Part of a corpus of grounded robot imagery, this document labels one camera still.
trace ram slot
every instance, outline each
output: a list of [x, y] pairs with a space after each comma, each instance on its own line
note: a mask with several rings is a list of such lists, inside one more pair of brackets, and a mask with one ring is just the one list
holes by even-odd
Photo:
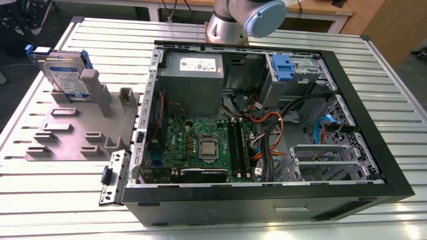
[[243, 138], [243, 157], [245, 157], [245, 172], [250, 173], [251, 169], [251, 163], [250, 163], [250, 145], [249, 145], [249, 139], [247, 139], [247, 126], [246, 122], [242, 120], [242, 138]]
[[235, 126], [235, 133], [237, 133], [237, 150], [238, 150], [238, 161], [239, 161], [239, 173], [242, 176], [247, 176], [247, 158], [246, 158], [246, 150], [245, 150], [245, 143], [247, 138], [245, 137], [243, 128], [241, 122], [234, 124]]
[[238, 146], [237, 146], [237, 131], [235, 123], [229, 122], [229, 149], [230, 149], [230, 159], [231, 159], [231, 173], [233, 176], [238, 176], [239, 173], [239, 156], [238, 156]]

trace metal case frame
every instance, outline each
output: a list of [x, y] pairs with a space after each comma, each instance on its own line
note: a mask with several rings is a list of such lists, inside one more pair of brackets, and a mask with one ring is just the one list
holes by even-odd
[[[142, 152], [145, 150], [150, 99], [155, 88], [158, 64], [162, 64], [162, 62], [159, 63], [159, 59], [162, 59], [159, 49], [173, 49], [182, 52], [197, 51], [198, 53], [209, 50], [221, 53], [227, 49], [234, 49], [237, 53], [274, 53], [279, 51], [317, 53], [323, 58], [325, 67], [329, 68], [335, 80], [386, 183], [158, 188], [137, 188], [129, 184], [123, 191], [122, 203], [145, 225], [337, 220], [374, 205], [394, 203], [415, 194], [334, 52], [173, 41], [155, 41], [155, 44], [159, 47], [154, 50], [153, 64], [150, 65], [150, 78], [134, 151]], [[139, 156], [131, 160], [130, 170], [141, 163], [142, 160], [138, 158]], [[129, 172], [130, 177], [135, 177], [133, 171]], [[305, 217], [309, 208], [315, 215]]]

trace motherboard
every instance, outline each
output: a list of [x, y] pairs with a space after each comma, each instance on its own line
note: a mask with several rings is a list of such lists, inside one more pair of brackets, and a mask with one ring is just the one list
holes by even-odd
[[254, 135], [254, 123], [242, 119], [170, 119], [166, 150], [150, 152], [146, 177], [163, 184], [253, 182]]

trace power supply label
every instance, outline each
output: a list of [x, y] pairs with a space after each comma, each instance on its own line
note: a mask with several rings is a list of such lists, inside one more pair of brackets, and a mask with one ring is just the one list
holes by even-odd
[[70, 99], [86, 101], [85, 98], [90, 96], [90, 91], [85, 82], [79, 80], [81, 73], [78, 69], [75, 67], [58, 66], [51, 66], [49, 69], [53, 72], [57, 84]]
[[183, 57], [179, 61], [181, 71], [217, 72], [215, 59]]

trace aluminum work table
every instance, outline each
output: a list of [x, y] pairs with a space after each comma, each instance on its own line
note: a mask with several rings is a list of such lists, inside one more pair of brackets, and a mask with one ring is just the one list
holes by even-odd
[[[203, 42], [205, 26], [86, 18], [70, 24], [57, 49], [85, 48], [110, 91], [131, 87], [143, 93], [154, 40]], [[0, 135], [0, 237], [427, 239], [427, 114], [373, 43], [354, 35], [281, 30], [250, 44], [337, 53], [417, 195], [339, 221], [145, 227], [126, 207], [99, 207], [107, 162], [25, 160], [54, 101], [41, 73]]]

